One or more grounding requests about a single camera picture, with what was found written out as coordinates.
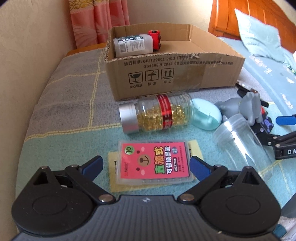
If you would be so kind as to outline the clear plastic jar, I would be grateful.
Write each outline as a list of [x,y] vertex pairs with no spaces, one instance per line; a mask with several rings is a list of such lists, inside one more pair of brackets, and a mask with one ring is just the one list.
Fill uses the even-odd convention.
[[271,177],[266,168],[272,161],[243,115],[236,114],[222,123],[215,130],[213,141],[230,170],[251,166],[263,172],[260,174],[263,179]]

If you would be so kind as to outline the grey animal figurine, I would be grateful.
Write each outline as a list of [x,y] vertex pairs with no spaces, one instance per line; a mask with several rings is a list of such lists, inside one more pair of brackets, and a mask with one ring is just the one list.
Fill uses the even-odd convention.
[[255,122],[262,122],[259,93],[248,92],[242,98],[231,98],[227,101],[216,102],[215,106],[219,108],[222,116],[226,118],[241,114],[250,126],[253,126]]

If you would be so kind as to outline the light blue egg case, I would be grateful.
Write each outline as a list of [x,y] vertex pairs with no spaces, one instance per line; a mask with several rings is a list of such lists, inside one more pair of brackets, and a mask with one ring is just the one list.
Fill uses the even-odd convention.
[[220,126],[222,114],[215,104],[201,98],[192,99],[192,103],[191,124],[206,131],[215,130]]

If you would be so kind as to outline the pink refill case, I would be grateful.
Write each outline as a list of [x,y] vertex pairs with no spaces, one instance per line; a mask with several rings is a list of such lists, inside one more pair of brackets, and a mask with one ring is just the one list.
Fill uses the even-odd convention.
[[172,185],[194,180],[185,141],[120,141],[116,162],[119,185]]

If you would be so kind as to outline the golden capsule bottle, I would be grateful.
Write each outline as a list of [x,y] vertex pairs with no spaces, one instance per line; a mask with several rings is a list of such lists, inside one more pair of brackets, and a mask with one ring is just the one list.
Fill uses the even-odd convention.
[[192,121],[193,99],[186,92],[157,94],[120,104],[119,115],[125,134],[164,131]]

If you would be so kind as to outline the white green medicine bottle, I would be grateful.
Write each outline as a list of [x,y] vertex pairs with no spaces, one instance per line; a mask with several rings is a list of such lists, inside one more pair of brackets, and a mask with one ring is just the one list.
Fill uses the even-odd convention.
[[151,54],[154,51],[152,37],[148,34],[114,38],[116,58]]

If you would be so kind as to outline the dark blue toy block car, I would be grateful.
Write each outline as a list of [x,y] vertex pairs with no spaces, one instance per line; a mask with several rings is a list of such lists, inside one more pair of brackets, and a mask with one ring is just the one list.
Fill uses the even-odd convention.
[[262,122],[257,123],[251,127],[253,132],[258,136],[260,134],[270,134],[274,124],[271,120],[271,118],[268,116],[268,112],[265,111],[265,109],[261,108],[261,115],[262,115]]

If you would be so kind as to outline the blue floral bed sheet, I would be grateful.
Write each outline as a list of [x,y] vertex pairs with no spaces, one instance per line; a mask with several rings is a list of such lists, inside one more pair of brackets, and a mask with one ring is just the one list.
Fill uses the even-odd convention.
[[220,37],[245,57],[243,67],[260,83],[283,115],[295,114],[295,75],[282,63],[253,56],[240,40]]

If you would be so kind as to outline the light blue pillow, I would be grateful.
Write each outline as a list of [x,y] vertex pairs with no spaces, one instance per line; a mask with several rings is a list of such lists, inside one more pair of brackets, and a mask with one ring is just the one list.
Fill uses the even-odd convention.
[[243,45],[253,56],[261,56],[276,62],[285,61],[277,28],[234,9]]

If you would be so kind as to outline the open cardboard box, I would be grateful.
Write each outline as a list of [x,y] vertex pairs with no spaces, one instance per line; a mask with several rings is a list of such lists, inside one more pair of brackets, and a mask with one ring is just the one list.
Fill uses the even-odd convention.
[[[113,39],[159,31],[154,53],[118,57]],[[211,33],[189,24],[145,23],[113,27],[105,69],[116,101],[174,91],[235,85],[245,58]]]

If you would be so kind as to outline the pink patterned curtain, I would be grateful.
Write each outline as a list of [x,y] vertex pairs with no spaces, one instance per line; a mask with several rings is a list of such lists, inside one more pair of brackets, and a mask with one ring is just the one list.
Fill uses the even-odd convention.
[[111,28],[130,24],[125,0],[70,0],[76,47],[105,43]]

